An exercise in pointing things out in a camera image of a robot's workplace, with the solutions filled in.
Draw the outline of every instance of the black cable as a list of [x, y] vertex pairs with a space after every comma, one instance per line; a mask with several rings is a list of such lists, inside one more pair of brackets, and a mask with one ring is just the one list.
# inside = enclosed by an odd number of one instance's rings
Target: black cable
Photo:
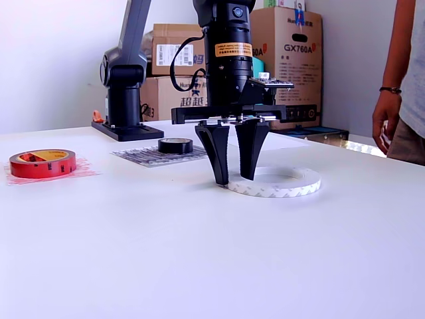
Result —
[[196, 38], [196, 37], [188, 38], [185, 42], [183, 42], [183, 43], [182, 43], [182, 45], [180, 46], [179, 50], [178, 50], [178, 51], [177, 51], [177, 53], [175, 54], [174, 59], [173, 59], [173, 62], [171, 63], [171, 66], [170, 66], [170, 78], [171, 78], [171, 82], [173, 83], [174, 88], [175, 88], [176, 90], [180, 91], [180, 92], [187, 92], [187, 91], [192, 90], [192, 89], [194, 88], [195, 84], [196, 84], [196, 80], [197, 80], [198, 73], [202, 72], [204, 75], [207, 73], [207, 72], [205, 71], [205, 69], [200, 68], [200, 69], [199, 69], [198, 71], [196, 71], [196, 72], [195, 72], [195, 74], [193, 75], [191, 85], [190, 85], [188, 88], [184, 89], [184, 88], [181, 88], [181, 87], [177, 84], [177, 80], [176, 80], [176, 78], [175, 78], [175, 67], [174, 67], [175, 59], [177, 58], [177, 56], [179, 55], [179, 53], [183, 50], [183, 48], [184, 48], [185, 46], [187, 46], [189, 43], [193, 42], [193, 41], [199, 41], [199, 40], [202, 40], [203, 38], [205, 38], [205, 32], [206, 32], [205, 30], [203, 30], [203, 31], [202, 31], [202, 36], [201, 36], [200, 38]]
[[149, 109], [149, 105], [147, 103], [140, 106], [140, 118], [142, 119], [142, 116], [146, 113], [146, 111]]

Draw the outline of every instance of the black electrical tape roll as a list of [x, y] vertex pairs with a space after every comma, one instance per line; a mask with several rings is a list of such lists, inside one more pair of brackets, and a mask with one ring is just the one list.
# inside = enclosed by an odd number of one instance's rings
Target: black electrical tape roll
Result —
[[193, 152], [193, 141], [188, 138], [164, 138], [158, 141], [158, 151], [164, 154]]

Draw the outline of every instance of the red tape roll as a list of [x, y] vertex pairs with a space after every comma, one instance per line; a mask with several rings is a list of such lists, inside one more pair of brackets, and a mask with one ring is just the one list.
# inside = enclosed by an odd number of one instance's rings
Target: red tape roll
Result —
[[22, 178], [49, 178], [68, 175], [77, 168], [75, 153], [68, 150], [37, 150], [10, 158], [11, 173]]

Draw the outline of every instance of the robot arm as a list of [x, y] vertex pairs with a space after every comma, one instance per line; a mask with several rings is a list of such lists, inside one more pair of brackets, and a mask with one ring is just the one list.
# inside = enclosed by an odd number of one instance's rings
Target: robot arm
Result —
[[[208, 153], [216, 182], [227, 185], [229, 127], [222, 122], [234, 119], [240, 174], [254, 179], [262, 144], [270, 131], [265, 116], [286, 119], [286, 107], [275, 105], [276, 90], [294, 85], [274, 79], [254, 79], [250, 12], [255, 0], [193, 0], [193, 5], [205, 37], [208, 106], [175, 108], [172, 110], [173, 123], [220, 117], [221, 120], [214, 124], [202, 121], [196, 133]], [[173, 64], [170, 73], [173, 79]], [[175, 81], [173, 84], [180, 90]]]
[[107, 122], [92, 123], [97, 130], [120, 141], [162, 138], [164, 133], [141, 123], [140, 86], [146, 79], [146, 56], [140, 51], [151, 0], [128, 0], [120, 41], [105, 52], [100, 66], [108, 89]]

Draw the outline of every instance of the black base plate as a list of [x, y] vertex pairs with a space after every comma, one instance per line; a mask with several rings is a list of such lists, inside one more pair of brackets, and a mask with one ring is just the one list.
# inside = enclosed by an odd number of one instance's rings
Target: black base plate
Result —
[[92, 127], [119, 142], [155, 140], [164, 137], [164, 132], [145, 125], [132, 128], [111, 128], [105, 124], [92, 122]]

